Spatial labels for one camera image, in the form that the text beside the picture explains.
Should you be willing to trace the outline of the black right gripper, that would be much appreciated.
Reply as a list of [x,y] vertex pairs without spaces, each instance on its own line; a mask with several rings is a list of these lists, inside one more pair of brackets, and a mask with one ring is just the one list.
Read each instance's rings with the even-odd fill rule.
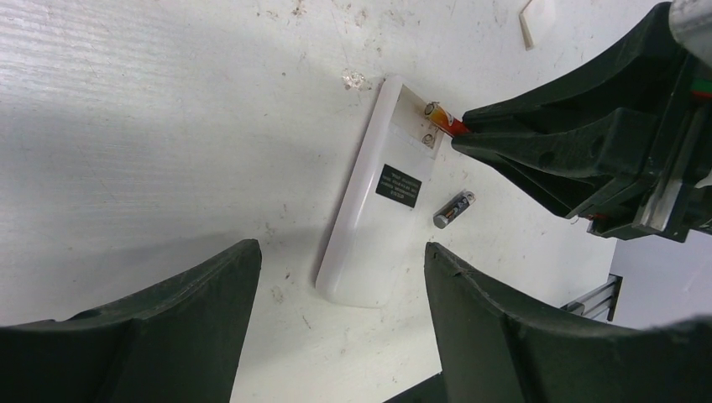
[[[589,215],[594,236],[710,235],[711,187],[698,183],[711,172],[711,69],[673,38],[670,7],[657,4],[568,74],[467,111],[463,123],[475,133],[453,148],[559,217]],[[633,190],[631,211],[615,217]]]

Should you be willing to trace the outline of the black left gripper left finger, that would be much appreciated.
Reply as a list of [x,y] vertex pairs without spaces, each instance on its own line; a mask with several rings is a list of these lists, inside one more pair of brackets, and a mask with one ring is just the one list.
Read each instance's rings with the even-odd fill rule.
[[67,320],[3,327],[2,401],[229,401],[261,263],[245,239]]

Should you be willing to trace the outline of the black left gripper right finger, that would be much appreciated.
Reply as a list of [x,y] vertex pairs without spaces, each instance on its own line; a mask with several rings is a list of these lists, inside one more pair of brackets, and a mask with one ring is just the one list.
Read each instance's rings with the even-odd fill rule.
[[439,243],[424,275],[451,402],[708,402],[711,320],[636,330],[580,317]]

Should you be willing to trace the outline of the white battery cover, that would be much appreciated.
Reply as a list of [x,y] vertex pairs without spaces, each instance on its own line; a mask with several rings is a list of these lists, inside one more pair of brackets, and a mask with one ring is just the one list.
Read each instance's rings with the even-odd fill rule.
[[557,20],[555,0],[530,0],[519,13],[526,50],[533,50],[551,31]]

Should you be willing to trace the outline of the dark battery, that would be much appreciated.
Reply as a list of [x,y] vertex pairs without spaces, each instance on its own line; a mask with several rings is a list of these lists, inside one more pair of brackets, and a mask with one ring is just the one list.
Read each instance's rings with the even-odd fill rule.
[[432,221],[436,228],[444,229],[454,219],[459,217],[476,200],[475,194],[471,191],[461,191],[433,216]]

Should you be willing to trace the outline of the red orange battery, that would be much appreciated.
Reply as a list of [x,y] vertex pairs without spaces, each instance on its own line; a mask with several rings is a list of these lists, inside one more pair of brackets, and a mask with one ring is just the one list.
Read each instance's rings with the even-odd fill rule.
[[438,102],[429,102],[424,108],[424,116],[451,138],[469,133],[464,123],[441,107]]

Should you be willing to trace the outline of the white remote control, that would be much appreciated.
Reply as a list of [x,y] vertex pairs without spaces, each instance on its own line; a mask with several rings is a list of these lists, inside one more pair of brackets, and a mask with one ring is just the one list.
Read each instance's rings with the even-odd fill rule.
[[378,308],[390,299],[443,137],[426,105],[403,77],[383,81],[318,270],[326,301]]

